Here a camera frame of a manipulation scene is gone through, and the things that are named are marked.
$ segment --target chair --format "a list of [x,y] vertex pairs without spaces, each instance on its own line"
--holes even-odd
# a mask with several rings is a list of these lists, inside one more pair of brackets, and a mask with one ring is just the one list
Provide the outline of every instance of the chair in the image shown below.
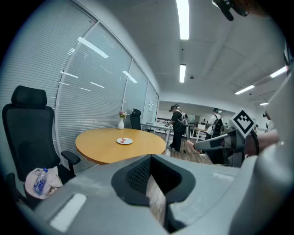
[[141,120],[140,120],[141,111],[134,109],[133,113],[130,115],[130,124],[132,129],[141,130]]
[[[62,183],[68,182],[75,176],[73,165],[79,163],[80,158],[70,151],[63,151],[61,155],[67,159],[70,170],[59,165],[60,158],[55,152],[52,139],[54,111],[46,106],[46,92],[18,86],[12,94],[11,102],[4,106],[2,118],[18,178],[24,182],[28,173],[35,168],[57,166]],[[13,180],[14,177],[10,175],[8,183],[13,184]],[[39,199],[26,191],[25,193],[29,205],[34,207]]]

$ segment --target round wooden table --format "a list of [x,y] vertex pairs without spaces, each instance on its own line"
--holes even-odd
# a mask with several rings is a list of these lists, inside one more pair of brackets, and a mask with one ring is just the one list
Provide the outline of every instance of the round wooden table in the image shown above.
[[[133,143],[121,145],[116,142],[118,138],[130,138]],[[165,142],[159,136],[134,129],[89,130],[80,134],[75,144],[82,156],[100,165],[145,154],[162,154],[165,151]]]

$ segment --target white plate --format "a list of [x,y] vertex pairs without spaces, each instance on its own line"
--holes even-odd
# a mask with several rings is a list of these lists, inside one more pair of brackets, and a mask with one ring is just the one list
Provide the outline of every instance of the white plate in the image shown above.
[[116,140],[116,142],[118,142],[121,145],[129,145],[129,144],[133,143],[133,140],[129,139],[129,138],[119,138]]

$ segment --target water bottle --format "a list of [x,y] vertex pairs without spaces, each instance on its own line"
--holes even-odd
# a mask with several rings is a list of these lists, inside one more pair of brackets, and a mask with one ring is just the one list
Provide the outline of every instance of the water bottle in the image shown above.
[[40,171],[35,184],[34,184],[34,191],[40,196],[43,193],[43,189],[45,186],[45,183],[47,181],[47,168],[44,168],[43,170]]

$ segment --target desk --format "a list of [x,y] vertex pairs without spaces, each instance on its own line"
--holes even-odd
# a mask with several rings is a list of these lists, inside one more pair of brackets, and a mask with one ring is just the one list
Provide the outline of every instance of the desk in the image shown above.
[[[118,138],[130,138],[133,143],[121,145]],[[164,140],[146,131],[117,128],[101,128],[80,134],[75,140],[79,153],[91,162],[100,165],[118,162],[145,154],[161,154]]]
[[167,127],[166,125],[161,125],[161,124],[148,124],[148,123],[141,123],[141,126],[146,126],[146,127],[153,127],[154,128],[154,133],[156,132],[155,129],[162,129],[162,130],[167,130],[166,137],[165,137],[165,149],[167,148],[167,143],[169,141],[170,137],[170,130],[171,127]]
[[199,139],[200,131],[206,132],[207,129],[203,130],[203,129],[199,129],[199,128],[197,128],[197,127],[194,127],[193,132],[192,132],[191,139],[193,139],[193,136],[194,136],[194,132],[195,132],[195,130],[198,131],[197,138],[196,138],[196,143],[197,143],[197,142],[198,142],[198,139]]

